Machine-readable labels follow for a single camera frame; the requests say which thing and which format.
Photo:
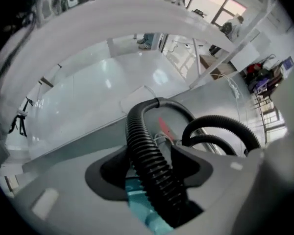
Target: shoe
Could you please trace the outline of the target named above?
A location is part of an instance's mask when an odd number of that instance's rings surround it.
[[[137,40],[137,43],[140,44],[140,45],[143,44],[144,42],[146,42],[145,38]]]
[[[151,46],[147,45],[147,44],[140,44],[140,45],[138,45],[138,48],[139,49],[151,49]]]

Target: teal component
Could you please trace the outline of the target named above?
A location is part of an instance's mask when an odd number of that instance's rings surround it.
[[[163,235],[173,231],[173,228],[152,207],[138,178],[126,179],[125,189],[131,211],[155,235]]]

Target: flexible hose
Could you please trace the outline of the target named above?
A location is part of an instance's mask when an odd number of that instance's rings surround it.
[[[197,135],[193,138],[188,139],[188,141],[184,145],[192,147],[198,143],[213,143],[213,144],[219,146],[226,153],[226,155],[237,156],[234,149],[227,141],[225,141],[224,139],[219,138],[217,136],[213,136],[213,135],[205,135],[205,134]]]
[[[182,180],[178,179],[148,132],[144,113],[152,108],[168,106],[192,120],[192,114],[177,102],[153,99],[134,106],[126,120],[126,140],[132,161],[149,201],[158,214],[172,227],[178,227],[197,215],[189,208]]]
[[[248,152],[260,147],[258,139],[245,125],[229,117],[217,115],[200,117],[187,125],[183,132],[182,144],[187,145],[191,134],[195,130],[204,127],[218,127],[234,133],[242,140]]]

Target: window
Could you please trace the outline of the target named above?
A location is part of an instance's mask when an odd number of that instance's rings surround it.
[[[225,0],[192,0],[188,9],[190,11],[195,9],[201,10],[204,14],[206,14],[204,19],[210,23],[221,9],[224,2]]]
[[[224,5],[224,9],[228,10],[234,15],[242,15],[244,11],[246,11],[246,8],[244,6],[242,6],[238,2],[235,2],[234,0],[228,0]]]
[[[221,11],[220,15],[217,17],[215,23],[222,26],[226,21],[233,19],[234,17],[225,11]]]
[[[190,0],[185,0],[185,7],[189,4]]]

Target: window frame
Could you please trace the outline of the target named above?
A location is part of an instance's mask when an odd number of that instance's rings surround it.
[[[190,1],[188,2],[188,5],[186,6],[186,9],[188,9],[188,8],[190,7],[192,1],[193,1],[193,0],[190,0]],[[211,24],[214,24],[214,25],[216,25],[216,26],[218,26],[218,27],[221,27],[221,25],[218,25],[218,24],[216,23],[216,20],[218,19],[219,15],[222,13],[222,11],[224,11],[224,12],[230,14],[231,16],[235,17],[235,14],[233,14],[233,13],[230,12],[229,10],[225,9],[225,7],[224,7],[228,1],[229,1],[229,0],[225,0],[224,3],[221,5],[220,9],[217,11],[217,13],[215,14],[215,16],[214,16],[213,19],[211,20],[211,22],[210,22]],[[236,0],[233,0],[233,1],[236,2],[236,3],[238,3],[238,4],[240,4],[240,5],[243,6],[244,8],[246,8],[244,5],[242,5],[241,3],[237,2]]]

